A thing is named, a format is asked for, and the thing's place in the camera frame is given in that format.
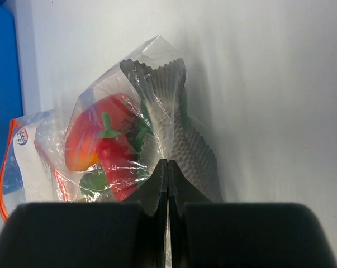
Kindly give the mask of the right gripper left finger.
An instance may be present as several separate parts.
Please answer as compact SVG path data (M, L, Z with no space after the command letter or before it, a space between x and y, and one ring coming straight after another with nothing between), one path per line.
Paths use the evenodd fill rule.
M123 202L27 203L0 234L0 267L164 267L168 163Z

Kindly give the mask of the green fake lettuce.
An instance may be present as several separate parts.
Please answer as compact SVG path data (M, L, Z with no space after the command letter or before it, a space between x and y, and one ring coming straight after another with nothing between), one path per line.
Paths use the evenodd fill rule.
M181 123L181 126L186 131L190 128L189 117L187 115L187 96L182 93L179 100L179 112L174 116L176 123ZM142 160L140 153L143 152L144 145L149 143L149 138L153 138L152 129L144 122L143 119L137 119L134 123L133 131L126 134L128 142L133 146L136 153L134 160ZM141 179L148 177L149 173L143 168L135 169L133 182L128 185L120 185L117 192L114 194L118 200L128 197L131 192L135 191ZM105 176L105 171L99 167L89 171L83 175L79 183L81 194L84 195L86 201L91 202L99 200L100 197L108 195L112 198L113 187L109 185Z

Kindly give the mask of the grey fake fish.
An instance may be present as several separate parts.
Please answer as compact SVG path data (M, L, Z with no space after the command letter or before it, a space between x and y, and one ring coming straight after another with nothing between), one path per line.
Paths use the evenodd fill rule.
M186 93L183 59L177 58L156 69L127 59L120 62L120 69L139 94L140 119L152 129L154 136L140 153L141 166L152 172L160 159L174 160L186 179L206 198L222 202L213 150L194 128L189 116L190 128L186 131L181 123L175 122L180 97Z

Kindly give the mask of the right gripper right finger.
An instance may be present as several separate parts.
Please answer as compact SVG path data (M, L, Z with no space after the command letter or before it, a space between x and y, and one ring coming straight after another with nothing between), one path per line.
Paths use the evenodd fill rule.
M337 267L319 219L298 203L214 203L168 163L173 267Z

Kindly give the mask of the clear zip top bag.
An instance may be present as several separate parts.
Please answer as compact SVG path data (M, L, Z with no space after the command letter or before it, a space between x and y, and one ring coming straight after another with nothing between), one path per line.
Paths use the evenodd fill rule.
M28 202L121 202L162 159L221 202L217 159L191 119L186 87L183 59L157 36L108 69L73 107L11 120L1 218Z

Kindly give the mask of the red fake chili pepper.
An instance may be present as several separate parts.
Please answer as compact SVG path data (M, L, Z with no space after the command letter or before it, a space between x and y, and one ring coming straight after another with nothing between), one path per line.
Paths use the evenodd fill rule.
M128 142L126 135L113 127L107 112L102 112L102 120L104 129L97 135L96 154L109 185L113 187L113 196L121 202L129 196L118 200L114 194L120 185L133 182L135 169L141 166L134 160L136 150Z

